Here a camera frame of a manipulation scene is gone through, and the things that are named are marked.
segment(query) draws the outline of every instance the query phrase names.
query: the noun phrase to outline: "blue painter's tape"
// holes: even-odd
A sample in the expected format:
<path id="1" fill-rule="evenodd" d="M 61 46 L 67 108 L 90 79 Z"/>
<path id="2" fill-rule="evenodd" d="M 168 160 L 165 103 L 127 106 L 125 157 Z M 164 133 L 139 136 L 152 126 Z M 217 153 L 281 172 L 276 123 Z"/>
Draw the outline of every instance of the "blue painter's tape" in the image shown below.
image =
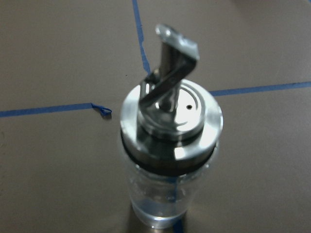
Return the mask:
<path id="1" fill-rule="evenodd" d="M 29 109 L 1 111 L 0 117 L 17 117 L 17 116 L 24 116 L 24 115 L 65 112 L 65 111 L 83 110 L 83 109 L 91 109 L 91 108 L 99 109 L 103 116 L 106 116 L 112 113 L 112 111 L 109 108 L 95 105 L 93 103 L 78 103 L 78 104 L 59 105 L 59 106 L 42 107 L 42 108 L 29 108 Z"/>
<path id="2" fill-rule="evenodd" d="M 174 233 L 183 233 L 184 232 L 183 224 L 182 224 L 182 220 L 181 219 L 174 224 L 173 231 L 174 231 Z"/>
<path id="3" fill-rule="evenodd" d="M 296 89 L 296 88 L 304 88 L 304 87 L 311 87 L 311 82 L 288 83 L 288 84 L 278 84 L 278 85 L 269 85 L 269 86 L 255 86 L 255 87 L 210 91 L 210 94 L 213 96 L 227 96 L 227 95 L 254 93 L 254 92 Z"/>
<path id="4" fill-rule="evenodd" d="M 144 67 L 144 70 L 150 74 L 150 65 L 143 47 L 143 41 L 144 41 L 144 34 L 142 32 L 142 24 L 140 21 L 140 15 L 139 15 L 139 9 L 137 0 L 132 0 L 133 4 L 133 10 L 134 10 L 134 16 L 135 16 L 135 22 L 136 22 L 136 29 L 137 29 L 137 35 L 138 35 L 138 42 L 140 47 L 140 54 L 142 59 L 142 66 Z"/>

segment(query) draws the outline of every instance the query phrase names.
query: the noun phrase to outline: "clear glass bottle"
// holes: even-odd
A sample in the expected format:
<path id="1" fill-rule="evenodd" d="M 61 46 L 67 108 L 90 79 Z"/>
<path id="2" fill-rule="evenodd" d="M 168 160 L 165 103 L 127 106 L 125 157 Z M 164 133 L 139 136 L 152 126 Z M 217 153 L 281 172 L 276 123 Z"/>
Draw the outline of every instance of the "clear glass bottle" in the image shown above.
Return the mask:
<path id="1" fill-rule="evenodd" d="M 218 148 L 215 148 L 213 156 L 194 172 L 180 176 L 162 176 L 148 172 L 134 163 L 121 143 L 119 148 L 126 168 L 133 210 L 144 224 L 155 229 L 171 227 L 182 218 L 200 186 L 204 184 L 207 171 L 218 153 Z"/>
<path id="2" fill-rule="evenodd" d="M 163 229 L 182 217 L 203 183 L 223 117 L 210 93 L 183 79 L 199 59 L 197 44 L 166 25 L 155 31 L 161 65 L 125 98 L 119 148 L 136 215 Z"/>

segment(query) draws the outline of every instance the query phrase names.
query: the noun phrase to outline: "metal spout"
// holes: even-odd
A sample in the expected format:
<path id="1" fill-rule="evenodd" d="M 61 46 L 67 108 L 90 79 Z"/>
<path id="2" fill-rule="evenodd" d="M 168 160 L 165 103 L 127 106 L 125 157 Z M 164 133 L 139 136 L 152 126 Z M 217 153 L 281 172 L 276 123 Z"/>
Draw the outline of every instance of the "metal spout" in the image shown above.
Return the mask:
<path id="1" fill-rule="evenodd" d="M 199 60 L 198 47 L 167 25 L 158 24 L 155 32 L 162 41 L 161 63 L 141 82 L 139 107 L 143 110 L 158 102 L 161 110 L 173 113 L 180 81 L 193 71 Z"/>

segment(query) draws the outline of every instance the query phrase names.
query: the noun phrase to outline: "stainless steel pour spout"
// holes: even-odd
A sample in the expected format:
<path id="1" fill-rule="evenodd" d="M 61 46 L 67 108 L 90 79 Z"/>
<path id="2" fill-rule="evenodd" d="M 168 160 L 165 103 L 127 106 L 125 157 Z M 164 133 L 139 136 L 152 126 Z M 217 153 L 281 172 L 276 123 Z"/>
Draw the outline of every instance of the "stainless steel pour spout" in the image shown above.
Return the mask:
<path id="1" fill-rule="evenodd" d="M 203 87 L 184 79 L 199 60 L 198 46 L 159 24 L 162 55 L 156 68 L 126 97 L 121 137 L 129 157 L 147 171 L 176 176 L 195 171 L 217 150 L 223 117 Z"/>

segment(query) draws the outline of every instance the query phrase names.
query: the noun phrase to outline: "brown surface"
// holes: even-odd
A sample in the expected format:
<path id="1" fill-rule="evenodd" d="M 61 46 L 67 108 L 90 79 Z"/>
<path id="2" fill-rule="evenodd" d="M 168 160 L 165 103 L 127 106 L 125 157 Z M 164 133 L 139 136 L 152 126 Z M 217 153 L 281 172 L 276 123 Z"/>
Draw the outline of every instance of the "brown surface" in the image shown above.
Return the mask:
<path id="1" fill-rule="evenodd" d="M 164 22 L 199 43 L 190 79 L 208 90 L 311 81 L 306 0 L 138 4 L 151 67 Z M 145 75 L 131 2 L 4 0 L 0 22 L 0 111 L 114 110 L 0 118 L 0 233 L 161 232 L 134 216 L 116 149 L 122 100 Z M 221 151 L 184 232 L 310 232 L 310 94 L 217 97 Z"/>

